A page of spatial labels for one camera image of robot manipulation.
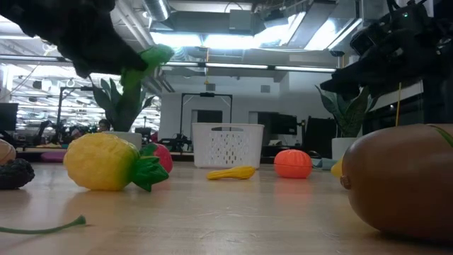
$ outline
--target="yellow stick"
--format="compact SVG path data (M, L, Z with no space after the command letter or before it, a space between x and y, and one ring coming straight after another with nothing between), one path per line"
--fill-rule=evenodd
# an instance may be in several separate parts
M396 122L395 126L398 127L399 124L399 107L401 104L401 82L399 83L399 90L398 90L398 106L396 107Z

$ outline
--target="green stem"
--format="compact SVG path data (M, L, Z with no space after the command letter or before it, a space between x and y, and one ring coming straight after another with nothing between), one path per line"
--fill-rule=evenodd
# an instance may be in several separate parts
M435 128L436 131L448 142L448 144L451 147L453 147L453 137L447 131L445 131L443 128L438 127L438 126L433 125L433 124L428 124L428 126L430 126L432 128Z
M78 218L75 219L75 221L62 225L60 227L54 227L51 229L37 229L37 230L25 230L25 229L10 229L7 227L0 227L0 232L3 233L10 233L10 234L50 234L50 233L55 233L60 230L64 230L69 227L77 226L77 225L85 225L86 220L83 215L80 215Z

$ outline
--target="wooden table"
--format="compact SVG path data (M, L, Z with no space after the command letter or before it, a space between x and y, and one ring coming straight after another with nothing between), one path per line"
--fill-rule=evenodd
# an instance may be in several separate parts
M0 192L0 225L46 228L80 214L88 227L45 236L0 233L0 254L451 254L447 247L389 239L351 210L329 173L276 177L263 166L248 181L207 181L177 162L146 193L79 188L61 164L34 165L23 190Z

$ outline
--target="white pot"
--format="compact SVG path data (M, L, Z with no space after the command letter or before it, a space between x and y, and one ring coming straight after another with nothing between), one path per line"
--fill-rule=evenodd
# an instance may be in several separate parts
M357 140L354 138L333 138L332 139L332 159L340 160L346 150Z
M139 133L131 133L131 132L116 132L116 131L106 131L106 134L116 135L117 137L124 139L133 145L137 149L142 148L142 134Z

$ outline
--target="person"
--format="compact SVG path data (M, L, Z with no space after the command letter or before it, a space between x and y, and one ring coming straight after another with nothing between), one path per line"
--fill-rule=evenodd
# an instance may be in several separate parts
M106 119L99 120L99 132L110 131L110 123Z

